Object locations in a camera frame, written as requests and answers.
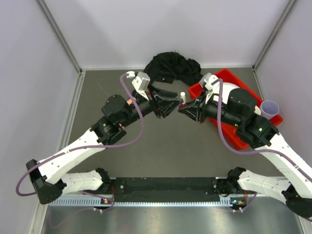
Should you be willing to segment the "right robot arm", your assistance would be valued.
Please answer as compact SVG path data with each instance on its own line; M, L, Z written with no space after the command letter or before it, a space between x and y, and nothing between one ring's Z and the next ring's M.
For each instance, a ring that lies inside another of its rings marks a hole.
M298 216L311 220L312 169L267 118L254 112L256 99L241 88L231 90L226 103L214 97L206 98L207 95L207 92L202 92L198 98L179 107L178 111L196 122L214 118L222 140L225 137L221 124L235 126L236 135L252 151L239 152L232 147L229 150L241 155L261 154L284 175L284 179L277 179L236 167L229 171L223 182L216 183L216 191L221 194L260 193L282 202Z

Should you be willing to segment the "red nail polish bottle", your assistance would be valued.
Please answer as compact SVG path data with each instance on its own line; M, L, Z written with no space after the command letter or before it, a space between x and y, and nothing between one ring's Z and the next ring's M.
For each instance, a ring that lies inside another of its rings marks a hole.
M184 108L184 107L187 106L187 105L188 105L188 103L180 104L180 105L179 105L179 109Z

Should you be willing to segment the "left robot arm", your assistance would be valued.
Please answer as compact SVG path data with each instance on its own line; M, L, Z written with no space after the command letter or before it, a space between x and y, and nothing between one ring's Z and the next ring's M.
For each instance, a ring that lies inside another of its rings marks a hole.
M132 104L121 95L110 96L102 107L104 116L76 141L45 160L32 159L26 163L39 202L49 204L61 195L80 191L108 192L111 181L104 169L85 173L71 173L70 170L108 146L116 147L126 135L124 127L150 113L165 118L184 100L175 92L158 88L149 90L146 98L137 95Z

